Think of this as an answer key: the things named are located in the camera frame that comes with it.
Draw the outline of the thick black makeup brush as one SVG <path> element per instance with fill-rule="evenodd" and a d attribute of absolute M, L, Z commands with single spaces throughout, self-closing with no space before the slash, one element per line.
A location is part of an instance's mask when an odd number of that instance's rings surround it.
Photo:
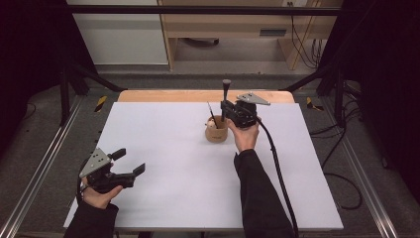
<path fill-rule="evenodd" d="M 223 79 L 222 82 L 223 82 L 223 100 L 228 100 L 228 91 L 229 91 L 232 81 L 230 79 Z M 224 122 L 226 117 L 224 116 L 223 112 L 221 116 L 222 116 L 221 121 Z"/>

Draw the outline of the person's right hand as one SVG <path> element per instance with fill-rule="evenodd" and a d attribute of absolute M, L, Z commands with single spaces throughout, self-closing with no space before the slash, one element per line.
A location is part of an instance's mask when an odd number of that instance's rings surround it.
<path fill-rule="evenodd" d="M 239 153 L 255 148 L 260 133 L 259 123 L 249 128 L 238 128 L 231 119 L 228 119 L 227 126 L 234 135 L 235 144 Z"/>

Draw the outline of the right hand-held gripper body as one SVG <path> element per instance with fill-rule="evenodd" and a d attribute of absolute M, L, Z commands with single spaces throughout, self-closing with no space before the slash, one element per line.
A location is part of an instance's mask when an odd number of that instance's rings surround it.
<path fill-rule="evenodd" d="M 270 106 L 270 102 L 252 92 L 240 94 L 231 110 L 235 111 L 236 117 L 232 120 L 238 128 L 248 128 L 257 123 L 257 105 Z"/>

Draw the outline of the office chair base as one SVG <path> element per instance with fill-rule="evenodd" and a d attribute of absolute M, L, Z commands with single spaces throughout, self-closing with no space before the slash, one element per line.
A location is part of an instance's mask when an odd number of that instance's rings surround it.
<path fill-rule="evenodd" d="M 218 39 L 182 39 L 186 44 L 192 47 L 215 47 L 219 44 Z"/>

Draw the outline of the black curtain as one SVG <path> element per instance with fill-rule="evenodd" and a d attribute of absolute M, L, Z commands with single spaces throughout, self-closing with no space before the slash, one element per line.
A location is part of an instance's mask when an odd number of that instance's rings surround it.
<path fill-rule="evenodd" d="M 53 44 L 56 33 L 66 54 L 91 72 L 96 70 L 73 15 L 52 8 L 66 0 L 0 0 L 0 155 L 12 143 L 29 99 L 59 84 L 62 64 Z"/>
<path fill-rule="evenodd" d="M 343 0 L 321 64 L 338 55 L 383 152 L 420 203 L 420 0 Z"/>

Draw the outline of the brown bear brush holder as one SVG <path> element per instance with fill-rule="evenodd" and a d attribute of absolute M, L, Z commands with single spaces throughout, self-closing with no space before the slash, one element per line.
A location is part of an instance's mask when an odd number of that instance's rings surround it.
<path fill-rule="evenodd" d="M 205 137 L 211 143 L 222 143 L 228 137 L 228 127 L 220 115 L 210 117 L 206 122 Z"/>

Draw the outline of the black horizontal frame bar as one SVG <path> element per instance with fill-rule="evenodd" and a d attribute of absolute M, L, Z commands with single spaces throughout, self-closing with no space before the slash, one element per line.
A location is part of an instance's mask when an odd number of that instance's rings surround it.
<path fill-rule="evenodd" d="M 68 5 L 65 9 L 77 14 L 339 16 L 342 13 L 336 7 Z"/>

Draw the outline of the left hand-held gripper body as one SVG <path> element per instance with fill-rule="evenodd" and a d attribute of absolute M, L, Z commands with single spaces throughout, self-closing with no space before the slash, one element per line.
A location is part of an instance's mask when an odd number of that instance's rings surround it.
<path fill-rule="evenodd" d="M 136 179 L 133 172 L 127 174 L 111 172 L 113 160 L 110 155 L 96 148 L 82 166 L 79 177 L 87 178 L 90 187 L 100 193 L 107 193 L 117 185 L 122 188 L 133 187 Z"/>

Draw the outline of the black metal stand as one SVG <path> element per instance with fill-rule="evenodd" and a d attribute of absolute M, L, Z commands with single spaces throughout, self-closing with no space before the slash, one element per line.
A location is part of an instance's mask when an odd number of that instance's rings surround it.
<path fill-rule="evenodd" d="M 300 87 L 320 79 L 316 88 L 316 93 L 319 96 L 327 96 L 332 90 L 334 92 L 334 119 L 339 127 L 345 127 L 344 109 L 343 109 L 343 95 L 344 95 L 344 77 L 340 71 L 340 66 L 337 63 L 328 63 L 325 66 L 319 67 L 313 73 L 305 76 L 299 81 L 281 88 L 281 91 L 294 92 Z"/>
<path fill-rule="evenodd" d="M 63 126 L 70 118 L 70 105 L 69 105 L 69 89 L 71 85 L 77 95 L 86 95 L 89 91 L 89 86 L 85 82 L 85 78 L 90 78 L 95 82 L 103 85 L 114 92 L 124 91 L 120 87 L 105 78 L 101 77 L 98 73 L 89 70 L 79 63 L 76 63 L 69 54 L 63 54 L 61 57 L 62 69 L 59 73 L 60 82 L 60 103 L 61 103 L 61 120 L 60 125 Z"/>

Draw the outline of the right yellow-handled tool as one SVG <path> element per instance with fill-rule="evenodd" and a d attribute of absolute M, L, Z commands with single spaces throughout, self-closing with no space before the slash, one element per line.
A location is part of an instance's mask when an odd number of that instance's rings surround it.
<path fill-rule="evenodd" d="M 317 111 L 324 111 L 323 106 L 317 106 L 312 102 L 312 99 L 310 97 L 306 97 L 306 105 L 308 109 L 313 109 Z"/>

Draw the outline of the light wooden desk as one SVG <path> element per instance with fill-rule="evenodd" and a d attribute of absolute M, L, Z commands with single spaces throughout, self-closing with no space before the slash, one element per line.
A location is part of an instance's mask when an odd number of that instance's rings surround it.
<path fill-rule="evenodd" d="M 157 0 L 160 6 L 337 7 L 344 0 Z M 329 39 L 334 16 L 172 15 L 161 16 L 165 37 L 177 39 L 276 39 L 289 69 L 296 69 L 308 54 L 310 40 Z M 261 37 L 260 29 L 286 29 L 284 37 Z"/>

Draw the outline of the thin black makeup brush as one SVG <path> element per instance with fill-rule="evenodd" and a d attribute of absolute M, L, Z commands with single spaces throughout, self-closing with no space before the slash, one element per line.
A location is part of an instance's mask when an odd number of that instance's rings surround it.
<path fill-rule="evenodd" d="M 210 111 L 211 118 L 212 118 L 212 120 L 215 124 L 215 127 L 216 127 L 216 129 L 219 129 L 218 124 L 217 124 L 216 119 L 215 119 L 215 116 L 214 116 L 214 113 L 212 111 L 212 107 L 211 107 L 211 105 L 208 101 L 207 101 L 207 105 L 208 105 L 208 108 L 209 108 L 209 111 Z"/>

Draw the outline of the aluminium floor rail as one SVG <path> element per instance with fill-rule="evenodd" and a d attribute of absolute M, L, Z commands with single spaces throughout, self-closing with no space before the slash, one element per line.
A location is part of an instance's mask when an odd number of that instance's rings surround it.
<path fill-rule="evenodd" d="M 381 237 L 398 238 L 397 231 L 394 228 L 394 225 L 389 218 L 376 190 L 374 189 L 373 184 L 368 178 L 368 174 L 360 163 L 359 157 L 357 156 L 349 138 L 344 136 L 342 142 L 348 164 L 357 184 L 361 189 L 365 204 L 369 209 L 370 215 L 372 216 Z"/>
<path fill-rule="evenodd" d="M 70 107 L 68 118 L 58 127 L 48 149 L 43 155 L 37 169 L 33 173 L 24 192 L 18 200 L 14 210 L 0 228 L 0 238 L 14 238 L 24 218 L 33 204 L 49 170 L 64 142 L 84 100 L 83 96 L 76 96 Z"/>

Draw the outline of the left yellow-handled tool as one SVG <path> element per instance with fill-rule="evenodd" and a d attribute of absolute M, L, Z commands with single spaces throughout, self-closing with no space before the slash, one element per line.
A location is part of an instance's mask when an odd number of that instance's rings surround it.
<path fill-rule="evenodd" d="M 101 109 L 102 109 L 102 107 L 103 107 L 103 105 L 105 104 L 106 100 L 107 100 L 107 96 L 101 96 L 98 99 L 98 102 L 96 104 L 96 107 L 94 109 L 94 112 L 100 112 Z"/>

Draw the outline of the person's left hand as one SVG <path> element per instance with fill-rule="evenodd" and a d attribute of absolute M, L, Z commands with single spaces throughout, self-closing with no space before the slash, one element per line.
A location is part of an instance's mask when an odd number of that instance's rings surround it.
<path fill-rule="evenodd" d="M 107 193 L 100 193 L 90 187 L 87 178 L 82 179 L 82 184 L 85 185 L 82 192 L 83 201 L 99 209 L 105 209 L 110 201 L 123 190 L 120 185 L 117 185 Z"/>

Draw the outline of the white cabinet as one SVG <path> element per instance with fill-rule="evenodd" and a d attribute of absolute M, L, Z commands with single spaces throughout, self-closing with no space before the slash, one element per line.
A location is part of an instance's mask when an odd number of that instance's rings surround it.
<path fill-rule="evenodd" d="M 159 14 L 74 14 L 97 65 L 168 64 Z"/>

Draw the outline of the yellow-handled tool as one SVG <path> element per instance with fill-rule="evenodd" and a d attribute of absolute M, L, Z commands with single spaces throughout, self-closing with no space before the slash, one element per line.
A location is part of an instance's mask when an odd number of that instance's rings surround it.
<path fill-rule="evenodd" d="M 324 111 L 323 106 L 317 106 L 312 102 L 312 99 L 310 97 L 306 97 L 306 105 L 308 109 L 313 109 L 317 111 Z"/>
<path fill-rule="evenodd" d="M 101 109 L 102 109 L 102 107 L 103 107 L 103 105 L 105 104 L 106 100 L 107 100 L 107 96 L 101 96 L 98 99 L 98 102 L 96 104 L 96 107 L 94 109 L 94 112 L 100 112 Z"/>

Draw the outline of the white table sheet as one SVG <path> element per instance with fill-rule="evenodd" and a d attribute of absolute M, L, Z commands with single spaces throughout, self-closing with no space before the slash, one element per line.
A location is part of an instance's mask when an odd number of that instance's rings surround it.
<path fill-rule="evenodd" d="M 259 106 L 267 130 L 256 150 L 282 201 L 292 204 L 302 231 L 343 226 L 296 103 Z M 131 188 L 114 200 L 116 225 L 127 230 L 235 230 L 242 226 L 240 183 L 232 138 L 211 143 L 206 102 L 113 104 L 98 146 L 125 148 L 113 167 L 126 173 L 146 164 Z"/>

